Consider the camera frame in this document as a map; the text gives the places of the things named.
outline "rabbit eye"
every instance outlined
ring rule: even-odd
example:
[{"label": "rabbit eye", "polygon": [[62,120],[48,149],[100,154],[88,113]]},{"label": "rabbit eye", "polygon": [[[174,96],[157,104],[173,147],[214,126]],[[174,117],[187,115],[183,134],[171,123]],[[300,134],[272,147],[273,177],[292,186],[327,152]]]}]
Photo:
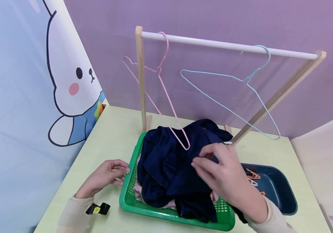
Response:
[{"label": "rabbit eye", "polygon": [[81,79],[81,78],[82,78],[82,70],[81,70],[80,67],[78,67],[78,68],[76,69],[76,75],[77,75],[78,79]]}]

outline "dark blue plastic tray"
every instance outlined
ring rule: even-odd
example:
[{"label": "dark blue plastic tray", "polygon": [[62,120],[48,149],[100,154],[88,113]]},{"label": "dark blue plastic tray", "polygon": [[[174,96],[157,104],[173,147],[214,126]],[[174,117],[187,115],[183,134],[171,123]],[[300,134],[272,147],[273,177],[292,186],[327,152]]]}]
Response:
[{"label": "dark blue plastic tray", "polygon": [[265,192],[266,197],[280,209],[283,215],[294,215],[297,212],[297,201],[291,186],[279,169],[246,163],[242,163],[242,166],[245,171],[250,169],[261,177],[259,180],[254,180],[258,183],[257,189]]}]

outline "beige sleeve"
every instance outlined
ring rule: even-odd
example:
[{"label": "beige sleeve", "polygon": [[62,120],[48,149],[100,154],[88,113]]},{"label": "beige sleeve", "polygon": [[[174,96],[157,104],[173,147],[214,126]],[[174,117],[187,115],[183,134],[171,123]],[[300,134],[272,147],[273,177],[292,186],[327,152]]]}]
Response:
[{"label": "beige sleeve", "polygon": [[61,213],[56,233],[85,233],[91,217],[86,211],[93,203],[94,198],[71,197]]},{"label": "beige sleeve", "polygon": [[292,226],[286,222],[284,216],[277,208],[277,206],[268,198],[264,198],[267,203],[267,208],[269,209],[269,214],[266,221],[264,223],[258,224],[245,216],[249,226],[257,233],[296,233]]}]

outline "wooden clothes rack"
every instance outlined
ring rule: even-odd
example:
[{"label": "wooden clothes rack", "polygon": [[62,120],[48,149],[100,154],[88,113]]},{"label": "wooden clothes rack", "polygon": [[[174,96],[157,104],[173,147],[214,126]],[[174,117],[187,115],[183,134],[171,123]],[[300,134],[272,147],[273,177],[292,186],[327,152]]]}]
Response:
[{"label": "wooden clothes rack", "polygon": [[[189,37],[180,37],[174,35],[166,35],[170,42],[178,42],[184,44],[195,44],[199,46],[216,47],[221,49],[231,49],[246,52],[264,53],[267,52],[256,46],[248,46],[243,44],[233,44],[221,41],[211,41],[205,39],[196,39]],[[143,51],[143,39],[156,39],[166,41],[164,35],[152,32],[143,32],[143,27],[137,26],[135,28],[135,41],[137,44],[137,60],[138,60],[138,76],[139,76],[139,91],[141,97],[141,111],[142,111],[142,132],[146,132],[150,129],[150,123],[152,116],[146,116],[145,111],[145,88],[144,88],[144,51]],[[279,90],[265,103],[265,106],[271,111],[288,93],[290,93],[299,83],[301,83],[308,74],[313,71],[325,58],[327,53],[319,50],[313,53],[296,52],[280,49],[268,49],[272,55],[296,57],[307,59],[306,61],[282,86]],[[267,115],[264,107],[262,107],[250,120],[249,123],[254,125],[262,120]],[[231,140],[232,145],[238,143],[251,129],[249,124],[246,124],[238,134],[236,134]]]}]

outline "cartoon rabbit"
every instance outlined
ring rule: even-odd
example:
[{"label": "cartoon rabbit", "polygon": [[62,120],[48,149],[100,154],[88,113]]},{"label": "cartoon rabbit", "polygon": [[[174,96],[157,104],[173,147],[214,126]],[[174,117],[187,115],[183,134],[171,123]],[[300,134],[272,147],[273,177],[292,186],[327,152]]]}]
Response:
[{"label": "cartoon rabbit", "polygon": [[48,136],[54,145],[65,147],[87,139],[102,113],[104,94],[63,1],[43,2],[51,16],[47,65],[62,114]]}]

